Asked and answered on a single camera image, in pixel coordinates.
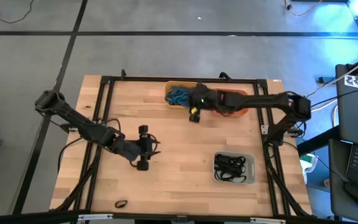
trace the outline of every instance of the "yellow bin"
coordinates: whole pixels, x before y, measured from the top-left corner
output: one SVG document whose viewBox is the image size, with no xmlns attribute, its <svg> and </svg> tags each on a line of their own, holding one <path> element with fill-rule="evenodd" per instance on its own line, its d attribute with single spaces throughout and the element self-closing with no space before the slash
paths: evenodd
<svg viewBox="0 0 358 224">
<path fill-rule="evenodd" d="M 179 81 L 168 81 L 165 83 L 164 86 L 164 102 L 171 108 L 178 108 L 178 109 L 187 109 L 186 106 L 180 106 L 180 105 L 170 105 L 165 97 L 166 95 L 173 90 L 173 86 L 179 86 L 179 87 L 183 87 L 183 88 L 194 88 L 196 87 L 197 82 L 179 82 Z"/>
</svg>

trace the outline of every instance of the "orange bin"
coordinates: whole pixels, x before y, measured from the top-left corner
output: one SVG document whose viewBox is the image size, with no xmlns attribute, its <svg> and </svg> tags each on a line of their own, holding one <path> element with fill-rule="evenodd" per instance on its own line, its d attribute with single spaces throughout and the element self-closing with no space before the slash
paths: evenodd
<svg viewBox="0 0 358 224">
<path fill-rule="evenodd" d="M 194 88 L 196 87 L 197 83 L 196 82 L 179 82 L 179 81 L 168 81 L 165 83 L 164 86 L 164 102 L 167 104 L 167 106 L 169 106 L 170 108 L 178 108 L 178 109 L 187 109 L 186 106 L 180 106 L 180 105 L 170 105 L 166 99 L 165 96 L 173 90 L 173 86 L 180 86 L 183 88 Z M 221 88 L 217 88 L 215 90 L 222 90 L 222 91 L 233 91 L 233 92 L 238 92 L 242 95 L 247 95 L 247 92 L 245 92 L 244 90 L 230 90 L 230 89 L 221 89 Z M 246 114 L 248 112 L 248 108 L 244 108 L 240 111 L 236 111 L 233 114 L 227 114 L 228 116 L 233 116 L 233 117 L 240 117 L 244 114 Z"/>
<path fill-rule="evenodd" d="M 221 91 L 231 91 L 231 92 L 236 92 L 236 93 L 240 93 L 242 95 L 248 95 L 246 91 L 244 90 L 230 90 L 230 89 L 221 89 L 221 88 L 216 88 L 215 90 L 221 90 Z M 225 114 L 223 113 L 224 115 L 228 115 L 228 116 L 232 116 L 232 117 L 235 117 L 235 118 L 238 118 L 238 117 L 241 117 L 242 115 L 246 114 L 248 112 L 248 108 L 244 108 L 240 111 L 236 111 L 232 114 Z"/>
</svg>

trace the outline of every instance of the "white cable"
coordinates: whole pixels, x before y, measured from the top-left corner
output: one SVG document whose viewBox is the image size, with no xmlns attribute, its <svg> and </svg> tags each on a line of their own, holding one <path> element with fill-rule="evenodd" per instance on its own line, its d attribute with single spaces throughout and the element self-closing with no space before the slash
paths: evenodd
<svg viewBox="0 0 358 224">
<path fill-rule="evenodd" d="M 357 65 L 356 67 L 354 67 L 352 70 L 348 71 L 345 75 L 343 75 L 343 76 L 341 76 L 341 77 L 339 77 L 339 78 L 337 78 L 337 79 L 335 79 L 335 80 L 333 80 L 333 81 L 327 83 L 326 85 L 323 85 L 323 86 L 317 88 L 315 91 L 313 91 L 313 92 L 311 92 L 309 95 L 307 95 L 306 98 L 309 97 L 309 96 L 311 96 L 311 95 L 313 95 L 313 94 L 315 94 L 318 90 L 320 90 L 320 89 L 322 89 L 322 88 L 324 88 L 324 87 L 327 87 L 327 86 L 329 86 L 329 85 L 331 85 L 331 84 L 333 84 L 333 83 L 338 82 L 339 80 L 343 79 L 346 75 L 351 74 L 352 72 L 354 72 L 356 69 L 358 69 L 358 65 Z"/>
<path fill-rule="evenodd" d="M 321 106 L 321 107 L 319 107 L 319 108 L 316 108 L 316 109 L 314 109 L 314 110 L 311 110 L 311 112 L 313 113 L 313 112 L 315 112 L 315 111 L 319 111 L 319 110 L 321 110 L 321 109 L 323 109 L 323 108 L 325 108 L 325 107 L 327 107 L 327 106 L 329 106 L 329 105 L 335 103 L 336 101 L 337 101 L 337 99 L 332 100 L 331 102 L 327 103 L 327 104 L 324 105 L 324 106 Z"/>
<path fill-rule="evenodd" d="M 336 126 L 336 110 L 338 109 L 338 105 L 336 105 L 334 107 L 334 111 L 333 111 L 333 126 Z"/>
<path fill-rule="evenodd" d="M 317 2 L 313 7 L 311 7 L 309 10 L 307 10 L 306 12 L 304 13 L 301 13 L 301 14 L 296 14 L 293 10 L 292 10 L 292 7 L 290 7 L 290 11 L 291 13 L 294 15 L 294 16 L 303 16 L 305 15 L 306 13 L 312 11 L 318 4 L 320 4 L 323 0 L 320 0 L 319 2 Z M 288 0 L 284 0 L 284 4 L 285 4 L 285 8 L 287 8 L 287 6 L 290 6 L 290 4 L 288 3 Z"/>
</svg>

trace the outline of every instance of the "coiled black cable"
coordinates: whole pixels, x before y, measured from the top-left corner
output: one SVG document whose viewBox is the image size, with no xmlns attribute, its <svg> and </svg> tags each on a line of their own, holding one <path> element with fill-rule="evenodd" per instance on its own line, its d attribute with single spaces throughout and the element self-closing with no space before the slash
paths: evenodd
<svg viewBox="0 0 358 224">
<path fill-rule="evenodd" d="M 216 180 L 233 182 L 234 178 L 242 177 L 243 183 L 247 176 L 243 175 L 246 171 L 246 159 L 244 156 L 230 157 L 222 154 L 215 155 L 214 176 Z"/>
</svg>

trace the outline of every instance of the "black cable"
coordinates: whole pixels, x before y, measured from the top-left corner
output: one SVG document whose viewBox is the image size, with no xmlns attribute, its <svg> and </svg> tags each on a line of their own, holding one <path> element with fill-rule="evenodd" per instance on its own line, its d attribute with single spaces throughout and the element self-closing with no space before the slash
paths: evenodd
<svg viewBox="0 0 358 224">
<path fill-rule="evenodd" d="M 310 106 L 310 107 L 312 108 L 312 107 L 314 107 L 314 106 L 316 106 L 316 105 L 319 105 L 319 104 L 321 104 L 321 103 L 327 102 L 327 101 L 329 101 L 329 100 L 333 100 L 333 99 L 340 98 L 340 97 L 342 97 L 342 96 L 346 96 L 346 95 L 349 95 L 349 94 L 351 94 L 351 93 L 357 93 L 357 92 L 358 92 L 358 90 L 354 90 L 354 91 L 350 91 L 349 93 L 344 93 L 344 94 L 341 94 L 341 95 L 339 95 L 339 96 L 334 96 L 334 97 L 331 97 L 331 98 L 329 98 L 329 99 L 327 99 L 327 100 L 323 100 L 323 101 L 321 101 L 321 102 L 319 102 L 319 103 L 315 103 L 315 104 L 313 104 L 313 105 Z"/>
<path fill-rule="evenodd" d="M 97 125 L 102 125 L 102 124 L 106 125 L 106 124 L 107 124 L 108 122 L 110 122 L 110 121 L 117 121 L 117 123 L 118 123 L 118 129 L 119 129 L 119 131 L 121 132 L 121 124 L 120 124 L 120 122 L 119 122 L 119 120 L 118 120 L 117 118 L 111 118 L 111 119 L 109 119 L 109 120 L 107 120 L 107 121 L 105 121 L 105 122 L 99 123 L 99 124 L 97 124 Z M 60 170 L 60 160 L 62 159 L 63 152 L 65 151 L 65 149 L 66 149 L 68 146 L 71 146 L 72 144 L 76 143 L 76 142 L 79 141 L 80 139 L 82 139 L 82 137 L 79 137 L 78 139 L 76 139 L 76 140 L 74 140 L 74 141 L 68 143 L 65 147 L 63 147 L 63 149 L 60 150 L 59 160 L 58 160 L 58 162 L 57 162 L 57 172 L 58 172 L 58 173 L 59 173 L 59 170 Z"/>
<path fill-rule="evenodd" d="M 314 107 L 314 106 L 316 106 L 316 105 L 319 105 L 319 104 L 321 104 L 321 103 L 327 102 L 327 101 L 329 101 L 329 100 L 333 100 L 333 99 L 335 99 L 335 98 L 340 98 L 340 97 L 342 97 L 342 96 L 346 96 L 346 95 L 349 95 L 349 94 L 351 94 L 351 93 L 357 93 L 357 92 L 358 92 L 358 90 L 354 90 L 354 91 L 350 91 L 349 93 L 344 93 L 344 94 L 341 94 L 341 95 L 339 95 L 339 96 L 331 97 L 331 98 L 329 98 L 329 99 L 327 99 L 327 100 L 323 100 L 323 101 L 321 101 L 321 102 L 319 102 L 319 103 L 313 104 L 312 106 L 310 106 L 310 108 L 312 108 L 312 107 Z M 306 127 L 307 127 L 307 126 L 306 126 L 306 122 L 305 122 L 305 121 L 301 122 L 301 123 L 296 127 L 296 129 L 298 129 L 301 125 L 303 125 L 303 134 L 301 135 L 301 137 L 304 137 L 305 134 L 306 134 Z"/>
<path fill-rule="evenodd" d="M 158 146 L 158 141 L 157 141 L 157 138 L 152 135 L 152 134 L 148 134 L 150 137 L 153 138 L 153 140 L 155 141 L 155 146 L 154 146 L 154 149 L 153 149 L 153 152 L 155 152 L 157 150 L 157 146 Z"/>
<path fill-rule="evenodd" d="M 54 124 L 54 125 L 58 126 L 59 128 L 62 128 L 62 127 L 60 127 L 60 124 L 58 124 L 58 123 L 56 123 L 56 122 L 52 121 L 52 118 L 50 118 L 50 119 L 49 119 L 49 121 L 50 121 L 52 124 Z"/>
<path fill-rule="evenodd" d="M 301 96 L 301 95 L 295 93 L 294 91 L 285 91 L 284 93 L 292 93 L 292 94 L 294 94 L 294 95 L 296 95 L 296 96 Z"/>
<path fill-rule="evenodd" d="M 245 163 L 244 156 L 230 157 L 217 154 L 214 159 L 214 177 L 216 180 L 226 182 L 233 182 L 234 178 L 242 177 L 241 183 L 243 183 L 247 179 L 247 176 L 243 175 L 246 171 Z"/>
<path fill-rule="evenodd" d="M 332 78 L 330 81 L 328 81 L 328 82 L 324 83 L 324 84 L 323 84 L 320 88 L 322 88 L 322 87 L 326 86 L 329 82 L 333 81 L 335 78 L 336 78 L 336 77 L 334 77 L 334 78 Z M 317 91 L 316 91 L 316 92 L 314 92 L 314 93 L 312 93 L 312 94 L 310 94 L 310 95 L 308 95 L 308 96 L 306 96 L 306 99 L 307 99 L 309 96 L 311 96 L 311 95 L 313 95 L 313 94 L 315 94 L 315 93 L 317 93 Z"/>
<path fill-rule="evenodd" d="M 327 167 L 328 170 L 332 171 L 335 175 L 337 175 L 342 182 L 344 182 L 344 183 L 346 182 L 345 180 L 342 179 L 342 177 L 339 174 L 337 174 L 335 171 L 333 171 L 331 168 L 329 168 L 318 156 L 316 156 L 316 157 L 325 167 Z"/>
<path fill-rule="evenodd" d="M 331 168 L 329 168 L 318 156 L 316 156 L 316 158 L 317 158 L 325 167 L 327 167 L 327 169 L 328 169 L 329 171 L 332 171 L 335 175 L 337 175 L 342 182 L 344 182 L 344 183 L 346 182 L 346 181 L 344 181 L 344 180 L 342 179 L 342 177 L 341 177 L 339 174 L 337 174 L 335 171 L 333 171 Z"/>
<path fill-rule="evenodd" d="M 137 167 L 135 164 L 132 163 L 132 161 L 129 161 L 129 164 L 130 164 L 132 167 Z"/>
<path fill-rule="evenodd" d="M 106 124 L 106 123 L 108 123 L 110 121 L 117 121 L 118 125 L 119 125 L 119 129 L 121 128 L 121 124 L 119 123 L 119 121 L 116 118 L 109 119 L 109 120 L 107 120 L 105 122 L 102 122 L 102 123 L 87 123 L 87 122 L 84 122 L 83 120 L 81 120 L 80 118 L 77 118 L 75 115 L 73 115 L 71 113 L 67 113 L 66 110 L 61 109 L 61 108 L 47 108 L 47 109 L 37 109 L 37 110 L 40 111 L 40 112 L 46 112 L 46 111 L 51 111 L 51 110 L 63 111 L 66 114 L 68 114 L 68 115 L 72 116 L 73 118 L 77 119 L 80 123 L 85 124 L 85 125 L 89 125 L 89 126 L 99 126 L 99 125 L 102 125 L 102 124 Z"/>
<path fill-rule="evenodd" d="M 72 144 L 78 142 L 79 140 L 81 140 L 82 138 L 79 137 L 78 139 L 72 141 L 72 142 L 69 142 L 67 145 L 65 145 L 65 147 L 63 147 L 62 150 L 60 150 L 60 153 L 59 153 L 59 160 L 57 161 L 57 173 L 59 173 L 59 170 L 60 170 L 60 160 L 62 159 L 62 155 L 63 155 L 63 152 L 65 151 L 65 149 L 68 147 L 68 146 L 71 146 Z"/>
<path fill-rule="evenodd" d="M 24 14 L 24 16 L 23 16 L 22 18 L 20 18 L 20 19 L 18 19 L 18 20 L 16 20 L 16 21 L 5 21 L 5 20 L 3 20 L 3 19 L 0 18 L 0 21 L 1 21 L 1 22 L 5 22 L 5 23 L 7 23 L 7 24 L 13 24 L 13 23 L 22 21 L 22 20 L 25 19 L 25 17 L 31 12 L 31 10 L 32 10 L 32 3 L 33 3 L 33 2 L 34 2 L 34 0 L 31 0 L 31 2 L 30 2 L 30 9 Z"/>
<path fill-rule="evenodd" d="M 298 150 L 298 148 L 297 148 L 294 144 L 289 143 L 289 142 L 286 142 L 286 141 L 284 141 L 284 143 L 285 143 L 285 144 L 288 144 L 288 145 L 290 145 L 290 146 L 294 147 L 296 150 Z"/>
</svg>

